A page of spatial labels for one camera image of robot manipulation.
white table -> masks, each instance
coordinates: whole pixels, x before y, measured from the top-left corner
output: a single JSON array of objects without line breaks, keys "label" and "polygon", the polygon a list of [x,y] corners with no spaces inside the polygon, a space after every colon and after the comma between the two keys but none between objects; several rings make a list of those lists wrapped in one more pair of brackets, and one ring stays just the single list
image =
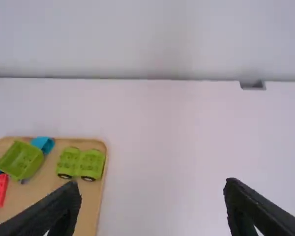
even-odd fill
[{"label": "white table", "polygon": [[295,215],[295,83],[266,87],[0,79],[0,137],[106,142],[98,236],[227,236],[227,177]]}]

green lego block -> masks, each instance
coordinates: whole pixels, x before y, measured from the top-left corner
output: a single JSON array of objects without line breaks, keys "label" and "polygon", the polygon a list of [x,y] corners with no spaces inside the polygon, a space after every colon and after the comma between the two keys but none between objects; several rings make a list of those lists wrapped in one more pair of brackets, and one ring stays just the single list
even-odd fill
[{"label": "green lego block", "polygon": [[15,141],[0,158],[0,170],[16,181],[32,177],[44,161],[44,154],[39,148]]},{"label": "green lego block", "polygon": [[101,179],[105,160],[105,154],[98,150],[80,151],[76,147],[67,147],[60,156],[56,172],[61,178],[81,177],[94,181]]}]

toy wheel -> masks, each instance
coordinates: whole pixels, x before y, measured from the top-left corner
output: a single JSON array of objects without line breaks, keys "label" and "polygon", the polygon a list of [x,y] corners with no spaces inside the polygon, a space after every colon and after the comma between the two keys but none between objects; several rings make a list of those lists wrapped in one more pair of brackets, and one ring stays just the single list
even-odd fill
[{"label": "toy wheel", "polygon": [[72,178],[72,176],[70,176],[70,175],[66,175],[66,174],[58,174],[58,176],[59,176],[60,178],[64,178],[64,179],[71,179],[71,178]]},{"label": "toy wheel", "polygon": [[88,181],[88,182],[93,182],[93,181],[95,181],[94,178],[89,177],[89,176],[81,176],[81,179],[83,179],[83,180],[85,180],[85,181]]},{"label": "toy wheel", "polygon": [[29,181],[28,178],[19,180],[20,184],[26,184]]}]

wooden tray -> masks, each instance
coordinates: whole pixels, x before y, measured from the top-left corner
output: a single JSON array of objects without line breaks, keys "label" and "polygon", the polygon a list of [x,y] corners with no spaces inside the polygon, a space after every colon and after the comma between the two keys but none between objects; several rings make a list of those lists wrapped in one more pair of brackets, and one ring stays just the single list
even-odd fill
[{"label": "wooden tray", "polygon": [[[30,142],[32,138],[4,137],[0,139],[0,158],[13,144],[14,140]],[[9,180],[4,206],[0,208],[0,223],[15,216],[67,182],[67,180],[56,175],[57,162],[65,147],[74,146],[80,150],[95,148],[106,154],[104,173],[102,179],[95,182],[87,182],[76,178],[82,195],[82,205],[74,232],[75,236],[94,236],[96,235],[107,171],[107,148],[103,142],[95,139],[55,138],[55,142],[54,149],[47,155],[42,167],[27,183],[22,185],[11,179]]]}]

white wall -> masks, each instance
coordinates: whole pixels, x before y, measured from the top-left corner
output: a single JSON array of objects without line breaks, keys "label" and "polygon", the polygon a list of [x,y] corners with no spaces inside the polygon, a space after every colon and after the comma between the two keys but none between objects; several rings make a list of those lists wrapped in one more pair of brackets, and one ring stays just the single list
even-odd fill
[{"label": "white wall", "polygon": [[0,75],[247,71],[295,76],[295,0],[0,0]]}]

